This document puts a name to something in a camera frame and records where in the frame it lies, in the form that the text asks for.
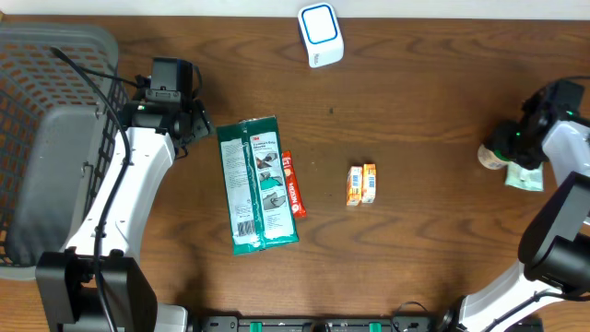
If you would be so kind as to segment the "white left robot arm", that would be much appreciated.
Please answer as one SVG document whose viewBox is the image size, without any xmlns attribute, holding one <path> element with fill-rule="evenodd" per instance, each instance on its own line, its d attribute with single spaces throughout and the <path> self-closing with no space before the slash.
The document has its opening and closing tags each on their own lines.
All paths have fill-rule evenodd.
<svg viewBox="0 0 590 332">
<path fill-rule="evenodd" d="M 188 61 L 154 59 L 136 95 L 108 111 L 117 130 L 100 191 L 58 252 L 45 252 L 35 279 L 52 331 L 191 331 L 190 312 L 160 303 L 139 266 L 148 215 L 164 175 L 187 145 L 213 134 Z"/>
</svg>

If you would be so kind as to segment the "green white package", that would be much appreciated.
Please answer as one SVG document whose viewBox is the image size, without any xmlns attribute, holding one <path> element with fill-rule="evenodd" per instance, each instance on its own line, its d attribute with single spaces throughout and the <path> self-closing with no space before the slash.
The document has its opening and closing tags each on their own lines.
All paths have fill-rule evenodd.
<svg viewBox="0 0 590 332">
<path fill-rule="evenodd" d="M 277 118 L 223 125 L 217 134 L 233 253 L 296 243 Z"/>
</svg>

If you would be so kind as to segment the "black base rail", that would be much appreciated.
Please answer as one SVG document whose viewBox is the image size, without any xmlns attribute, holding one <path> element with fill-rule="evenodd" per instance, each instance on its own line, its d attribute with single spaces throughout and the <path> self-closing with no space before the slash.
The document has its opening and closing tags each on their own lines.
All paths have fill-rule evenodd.
<svg viewBox="0 0 590 332">
<path fill-rule="evenodd" d="M 430 332 L 435 319 L 427 315 L 398 315 L 395 318 L 200 318 L 200 332 Z"/>
</svg>

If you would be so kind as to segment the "orange small box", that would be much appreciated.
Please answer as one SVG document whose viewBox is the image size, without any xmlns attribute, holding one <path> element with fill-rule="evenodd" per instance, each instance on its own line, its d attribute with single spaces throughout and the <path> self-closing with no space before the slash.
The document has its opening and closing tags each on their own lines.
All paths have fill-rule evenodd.
<svg viewBox="0 0 590 332">
<path fill-rule="evenodd" d="M 357 206 L 361 201 L 362 167 L 352 166 L 347 176 L 347 205 Z"/>
<path fill-rule="evenodd" d="M 376 165 L 365 163 L 362 167 L 361 202 L 370 204 L 376 197 Z"/>
</svg>

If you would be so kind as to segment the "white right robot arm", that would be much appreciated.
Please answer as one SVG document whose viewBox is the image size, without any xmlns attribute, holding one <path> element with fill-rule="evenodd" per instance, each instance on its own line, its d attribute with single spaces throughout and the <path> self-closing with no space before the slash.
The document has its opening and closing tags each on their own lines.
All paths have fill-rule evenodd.
<svg viewBox="0 0 590 332">
<path fill-rule="evenodd" d="M 589 299 L 589 122 L 579 109 L 581 77 L 561 77 L 522 105 L 519 121 L 503 121 L 478 158 L 488 169 L 510 162 L 533 171 L 551 165 L 557 191 L 526 228 L 517 261 L 484 289 L 459 298 L 439 331 L 506 331 L 555 302 Z"/>
</svg>

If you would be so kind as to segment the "white barcode scanner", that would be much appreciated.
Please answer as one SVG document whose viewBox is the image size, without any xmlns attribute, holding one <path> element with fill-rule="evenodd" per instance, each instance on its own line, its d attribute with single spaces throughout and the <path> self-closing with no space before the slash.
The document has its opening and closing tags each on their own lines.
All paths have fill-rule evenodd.
<svg viewBox="0 0 590 332">
<path fill-rule="evenodd" d="M 302 44 L 311 68 L 339 62 L 344 56 L 344 40 L 336 11 L 326 3 L 303 7 L 298 13 Z"/>
</svg>

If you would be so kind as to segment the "mint green snack packet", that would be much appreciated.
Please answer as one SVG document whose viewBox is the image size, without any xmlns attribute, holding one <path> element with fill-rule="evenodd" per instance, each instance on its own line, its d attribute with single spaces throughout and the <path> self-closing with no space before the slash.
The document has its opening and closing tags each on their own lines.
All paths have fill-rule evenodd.
<svg viewBox="0 0 590 332">
<path fill-rule="evenodd" d="M 543 166 L 540 165 L 534 170 L 528 170 L 511 162 L 507 166 L 506 179 L 504 184 L 520 190 L 530 192 L 543 192 Z"/>
</svg>

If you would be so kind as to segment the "grey plastic basket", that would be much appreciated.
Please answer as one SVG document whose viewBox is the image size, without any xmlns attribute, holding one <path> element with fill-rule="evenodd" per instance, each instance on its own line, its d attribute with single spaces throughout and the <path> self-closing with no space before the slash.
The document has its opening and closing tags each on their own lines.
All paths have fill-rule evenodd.
<svg viewBox="0 0 590 332">
<path fill-rule="evenodd" d="M 89 25 L 1 26 L 1 277 L 32 280 L 64 249 L 109 167 L 115 109 L 128 100 L 118 46 Z"/>
</svg>

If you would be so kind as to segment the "red stick sachet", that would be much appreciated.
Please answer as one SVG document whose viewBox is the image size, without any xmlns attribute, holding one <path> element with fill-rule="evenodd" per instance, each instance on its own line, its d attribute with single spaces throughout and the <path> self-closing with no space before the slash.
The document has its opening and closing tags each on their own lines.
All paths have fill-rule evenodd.
<svg viewBox="0 0 590 332">
<path fill-rule="evenodd" d="M 292 214 L 295 218 L 305 218 L 307 216 L 306 209 L 302 203 L 301 192 L 297 177 L 293 168 L 292 156 L 290 151 L 282 153 L 282 164 L 287 181 L 287 191 L 289 195 L 289 203 Z"/>
</svg>

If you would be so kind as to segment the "green lid jar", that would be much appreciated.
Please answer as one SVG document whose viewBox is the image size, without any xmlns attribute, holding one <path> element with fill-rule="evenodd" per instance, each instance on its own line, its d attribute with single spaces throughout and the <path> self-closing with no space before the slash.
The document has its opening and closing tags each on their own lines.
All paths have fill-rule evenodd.
<svg viewBox="0 0 590 332">
<path fill-rule="evenodd" d="M 478 161 L 489 170 L 499 170 L 509 164 L 507 160 L 499 158 L 492 150 L 481 144 L 478 148 Z"/>
</svg>

